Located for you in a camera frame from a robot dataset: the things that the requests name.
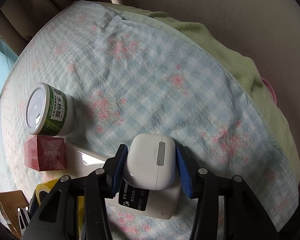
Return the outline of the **green blanket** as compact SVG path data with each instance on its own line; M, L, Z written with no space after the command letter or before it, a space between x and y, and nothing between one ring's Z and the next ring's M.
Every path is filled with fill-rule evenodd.
M288 121L277 105L275 105L252 59L221 44L211 35L207 27L201 23L182 22L171 18L165 12L151 12L117 4L114 7L121 11L145 15L164 22L190 38L221 63L252 97L286 154L296 181L300 181L300 159Z

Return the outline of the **blue pink patterned bedsheet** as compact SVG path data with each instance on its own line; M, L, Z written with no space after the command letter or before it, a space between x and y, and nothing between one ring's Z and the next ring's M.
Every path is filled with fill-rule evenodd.
M242 176L277 230L298 207L289 160L252 97L190 38L154 18L79 1L48 22L17 58L0 94L0 192L59 172L24 164L27 101L44 82L70 95L67 141L112 156L142 133L183 144L218 176Z

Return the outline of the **brown cardboard box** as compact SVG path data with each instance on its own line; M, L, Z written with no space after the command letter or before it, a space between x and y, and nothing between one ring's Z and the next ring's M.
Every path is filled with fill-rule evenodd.
M8 228L17 239L21 239L18 208L23 209L28 205L28 201L21 190L0 192L0 212L6 220Z

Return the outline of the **green jar white lid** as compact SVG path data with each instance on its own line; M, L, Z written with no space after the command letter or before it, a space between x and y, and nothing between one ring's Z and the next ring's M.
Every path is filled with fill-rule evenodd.
M47 83L38 83L30 94L25 110L25 128L31 135L64 137L75 120L71 96Z

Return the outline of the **red cosmetic box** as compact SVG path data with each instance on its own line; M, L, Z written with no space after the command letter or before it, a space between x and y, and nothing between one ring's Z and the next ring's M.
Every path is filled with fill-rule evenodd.
M35 135L24 142L24 163L33 170L59 171L67 168L64 139Z

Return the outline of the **yellow tape roll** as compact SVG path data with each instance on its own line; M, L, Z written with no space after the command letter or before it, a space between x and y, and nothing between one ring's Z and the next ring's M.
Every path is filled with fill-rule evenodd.
M31 215L34 215L34 213L37 211L38 207L42 204L44 198L50 193L52 188L57 183L58 179L50 180L43 184L38 184L36 186L36 189L33 193L33 196L30 200L29 204L29 213Z

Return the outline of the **white earbuds case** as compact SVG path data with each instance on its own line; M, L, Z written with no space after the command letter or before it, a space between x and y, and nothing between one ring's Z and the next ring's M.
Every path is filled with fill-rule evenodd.
M165 190L175 179L175 143L161 134L137 135L128 151L123 176L136 188Z

